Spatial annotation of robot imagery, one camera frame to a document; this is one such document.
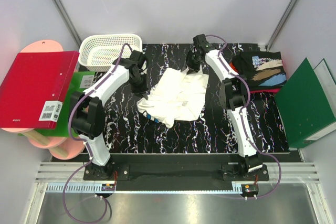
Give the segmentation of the white t shirt blue print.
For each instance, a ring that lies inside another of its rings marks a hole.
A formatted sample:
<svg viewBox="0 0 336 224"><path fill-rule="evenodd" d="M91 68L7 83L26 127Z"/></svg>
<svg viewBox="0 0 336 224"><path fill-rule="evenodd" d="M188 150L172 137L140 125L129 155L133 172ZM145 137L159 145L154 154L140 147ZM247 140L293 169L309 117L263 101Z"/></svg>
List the white t shirt blue print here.
<svg viewBox="0 0 336 224"><path fill-rule="evenodd" d="M167 68L147 98L137 102L147 118L172 128L175 121L195 121L205 105L209 75Z"/></svg>

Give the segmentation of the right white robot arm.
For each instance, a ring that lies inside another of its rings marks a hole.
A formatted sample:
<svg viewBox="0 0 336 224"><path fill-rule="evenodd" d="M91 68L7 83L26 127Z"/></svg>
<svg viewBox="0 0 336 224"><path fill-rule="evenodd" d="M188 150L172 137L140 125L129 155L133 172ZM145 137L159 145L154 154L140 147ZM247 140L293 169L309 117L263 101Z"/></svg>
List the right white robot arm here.
<svg viewBox="0 0 336 224"><path fill-rule="evenodd" d="M239 176L250 180L262 169L263 163L254 144L247 118L250 92L244 77L240 76L224 59L223 49L209 43L206 35L193 38L194 49L186 57L188 73L199 71L201 64L209 65L221 81L219 101L228 114L236 135L239 162L236 168Z"/></svg>

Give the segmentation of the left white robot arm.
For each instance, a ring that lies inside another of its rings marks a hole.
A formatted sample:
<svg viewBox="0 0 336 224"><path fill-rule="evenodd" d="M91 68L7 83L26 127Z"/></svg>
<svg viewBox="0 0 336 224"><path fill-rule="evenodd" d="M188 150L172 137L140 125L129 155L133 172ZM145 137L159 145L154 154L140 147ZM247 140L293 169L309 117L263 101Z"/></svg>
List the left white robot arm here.
<svg viewBox="0 0 336 224"><path fill-rule="evenodd" d="M132 51L130 57L119 56L99 81L83 92L71 94L69 103L68 132L78 135L89 153L89 167L103 180L113 175L110 153L103 138L105 127L104 105L125 83L131 85L132 94L148 98L146 69L148 58L140 51Z"/></svg>

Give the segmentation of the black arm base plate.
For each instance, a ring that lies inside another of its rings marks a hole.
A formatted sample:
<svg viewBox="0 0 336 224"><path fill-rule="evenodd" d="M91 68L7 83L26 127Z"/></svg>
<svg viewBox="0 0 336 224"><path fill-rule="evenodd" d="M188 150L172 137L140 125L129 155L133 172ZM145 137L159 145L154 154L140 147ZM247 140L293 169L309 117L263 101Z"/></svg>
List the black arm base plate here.
<svg viewBox="0 0 336 224"><path fill-rule="evenodd" d="M111 154L103 168L89 165L84 180L117 180L117 190L150 193L232 190L233 182L267 182L267 167L248 172L237 154Z"/></svg>

